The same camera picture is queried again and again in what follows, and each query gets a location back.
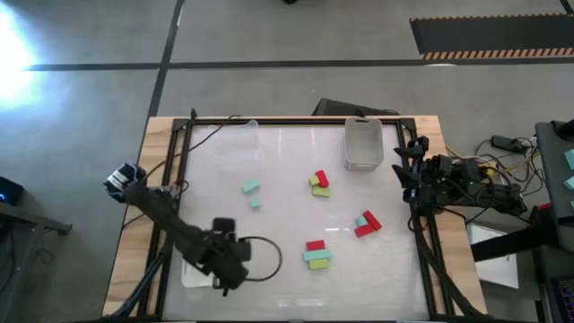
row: concrete floor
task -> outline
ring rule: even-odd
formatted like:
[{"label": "concrete floor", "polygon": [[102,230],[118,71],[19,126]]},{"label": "concrete floor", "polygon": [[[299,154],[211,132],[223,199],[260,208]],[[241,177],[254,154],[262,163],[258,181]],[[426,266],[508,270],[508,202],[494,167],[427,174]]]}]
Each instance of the concrete floor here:
[{"label": "concrete floor", "polygon": [[[160,62],[175,3],[0,2],[0,41],[10,48],[0,51],[0,175],[27,188],[25,207],[74,224],[65,240],[46,239],[57,257],[30,280],[29,321],[100,315],[125,211],[101,182],[136,160],[157,71],[12,67]],[[186,0],[171,60],[418,58],[409,18],[518,13],[563,9],[558,0]],[[158,115],[309,115],[327,97],[439,115],[446,141],[470,154],[490,135],[529,137],[537,121],[574,117],[572,84],[573,65],[178,70]],[[483,219],[522,226],[496,213]],[[483,286],[497,317],[535,319],[532,268],[520,258],[520,291]]]}]

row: light blue block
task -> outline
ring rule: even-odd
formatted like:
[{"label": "light blue block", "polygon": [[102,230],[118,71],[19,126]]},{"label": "light blue block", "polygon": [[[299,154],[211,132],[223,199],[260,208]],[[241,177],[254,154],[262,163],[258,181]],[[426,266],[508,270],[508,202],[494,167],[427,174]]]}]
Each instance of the light blue block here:
[{"label": "light blue block", "polygon": [[250,180],[249,182],[243,184],[243,193],[247,194],[258,187],[259,187],[258,180]]},{"label": "light blue block", "polygon": [[313,250],[303,252],[303,260],[317,260],[331,258],[331,251],[329,249]]},{"label": "light blue block", "polygon": [[574,149],[565,152],[564,157],[566,157],[566,161],[568,161],[570,169],[574,170]]},{"label": "light blue block", "polygon": [[564,182],[564,185],[566,185],[566,187],[569,190],[574,190],[574,176],[572,176],[570,179],[568,179],[567,181]]},{"label": "light blue block", "polygon": [[258,208],[259,206],[261,206],[261,204],[259,203],[259,200],[256,198],[251,198],[251,207],[252,208]]},{"label": "light blue block", "polygon": [[357,226],[363,226],[368,224],[367,219],[365,219],[365,217],[362,215],[355,219],[355,223],[357,223]]}]

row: red block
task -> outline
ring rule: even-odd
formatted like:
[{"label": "red block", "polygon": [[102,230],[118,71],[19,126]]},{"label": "red block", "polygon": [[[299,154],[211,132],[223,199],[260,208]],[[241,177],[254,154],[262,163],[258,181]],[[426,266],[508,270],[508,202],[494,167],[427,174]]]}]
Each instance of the red block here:
[{"label": "red block", "polygon": [[355,234],[357,235],[357,238],[360,238],[366,234],[373,233],[374,231],[375,228],[373,228],[370,224],[367,224],[355,229]]},{"label": "red block", "polygon": [[375,219],[375,216],[370,211],[365,211],[365,213],[362,215],[365,217],[365,219],[367,219],[367,222],[370,225],[372,225],[376,231],[380,230],[380,228],[383,227],[382,225],[380,225],[377,219]]},{"label": "red block", "polygon": [[323,240],[309,241],[307,242],[307,251],[321,250],[325,249],[325,242]]},{"label": "red block", "polygon": [[315,172],[315,175],[317,175],[317,177],[319,178],[319,186],[322,188],[326,188],[329,186],[329,181],[326,180],[326,175],[325,172],[323,170],[317,170]]}]

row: plastic bin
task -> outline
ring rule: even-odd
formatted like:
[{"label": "plastic bin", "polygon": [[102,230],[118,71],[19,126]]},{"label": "plastic bin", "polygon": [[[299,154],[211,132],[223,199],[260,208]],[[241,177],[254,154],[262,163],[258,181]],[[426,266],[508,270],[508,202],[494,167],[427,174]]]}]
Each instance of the plastic bin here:
[{"label": "plastic bin", "polygon": [[[213,157],[217,163],[233,164],[259,159],[259,124],[249,120],[245,125],[225,126],[213,137]],[[214,131],[217,126],[209,126]]]},{"label": "plastic bin", "polygon": [[375,170],[383,162],[383,127],[375,118],[348,118],[344,122],[344,167]]}]

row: black floor mat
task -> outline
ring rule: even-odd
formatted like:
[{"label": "black floor mat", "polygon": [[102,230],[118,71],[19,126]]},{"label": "black floor mat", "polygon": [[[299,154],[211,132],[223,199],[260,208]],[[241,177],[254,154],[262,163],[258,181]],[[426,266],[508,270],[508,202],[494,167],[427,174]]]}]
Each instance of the black floor mat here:
[{"label": "black floor mat", "polygon": [[414,18],[424,59],[574,55],[574,16],[567,14]]}]

